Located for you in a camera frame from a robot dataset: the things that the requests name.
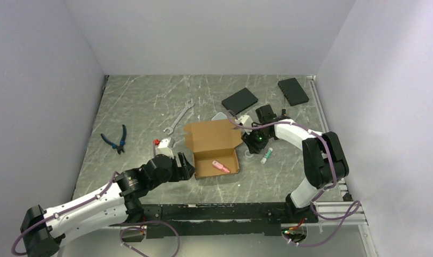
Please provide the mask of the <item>clear tape roll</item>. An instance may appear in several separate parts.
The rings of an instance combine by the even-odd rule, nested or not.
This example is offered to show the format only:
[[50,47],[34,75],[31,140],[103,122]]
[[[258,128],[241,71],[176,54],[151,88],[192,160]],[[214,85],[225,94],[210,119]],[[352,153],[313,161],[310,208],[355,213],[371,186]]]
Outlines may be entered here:
[[254,157],[254,154],[250,153],[249,150],[246,150],[246,151],[244,152],[244,156],[247,157],[247,158],[252,158],[252,157]]

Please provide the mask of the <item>brown cardboard box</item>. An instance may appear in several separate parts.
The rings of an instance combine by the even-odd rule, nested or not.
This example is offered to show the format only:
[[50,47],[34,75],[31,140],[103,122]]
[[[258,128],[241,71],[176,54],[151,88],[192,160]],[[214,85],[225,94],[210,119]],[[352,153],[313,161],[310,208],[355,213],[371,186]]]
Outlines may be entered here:
[[[193,153],[197,179],[237,174],[240,171],[236,147],[242,143],[241,131],[230,120],[188,123],[184,127],[185,146]],[[218,161],[231,173],[212,166]]]

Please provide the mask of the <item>green white glue stick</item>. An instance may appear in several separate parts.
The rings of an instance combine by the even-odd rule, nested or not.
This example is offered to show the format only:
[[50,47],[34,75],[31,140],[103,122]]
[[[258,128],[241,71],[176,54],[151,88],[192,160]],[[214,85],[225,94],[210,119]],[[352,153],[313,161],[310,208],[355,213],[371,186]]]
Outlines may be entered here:
[[273,149],[272,148],[269,148],[268,150],[267,150],[267,152],[265,153],[265,155],[263,156],[263,158],[261,159],[261,164],[265,164],[266,162],[267,162],[267,160],[269,159],[269,157],[271,156],[271,154],[272,154],[272,152],[273,152]]

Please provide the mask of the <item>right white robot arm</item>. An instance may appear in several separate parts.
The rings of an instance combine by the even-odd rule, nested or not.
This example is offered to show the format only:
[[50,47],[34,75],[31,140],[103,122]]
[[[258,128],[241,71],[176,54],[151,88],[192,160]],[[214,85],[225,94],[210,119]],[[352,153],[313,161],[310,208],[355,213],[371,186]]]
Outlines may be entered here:
[[338,136],[321,133],[298,124],[285,109],[276,115],[270,105],[256,109],[258,121],[242,115],[235,123],[244,129],[243,142],[250,154],[258,154],[270,139],[283,140],[302,152],[305,178],[286,196],[285,217],[298,222],[310,211],[312,201],[325,190],[334,188],[349,174],[349,167]]

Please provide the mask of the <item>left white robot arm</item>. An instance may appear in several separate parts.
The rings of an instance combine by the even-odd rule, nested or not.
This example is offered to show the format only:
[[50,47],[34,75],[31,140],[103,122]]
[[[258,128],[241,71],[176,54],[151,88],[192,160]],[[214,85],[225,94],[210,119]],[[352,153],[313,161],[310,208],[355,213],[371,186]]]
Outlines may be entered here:
[[161,224],[140,199],[164,183],[189,180],[195,174],[183,153],[159,154],[138,168],[114,172],[101,188],[68,203],[47,209],[36,205],[24,217],[11,247],[15,256],[53,256],[66,241],[109,225],[142,229]]

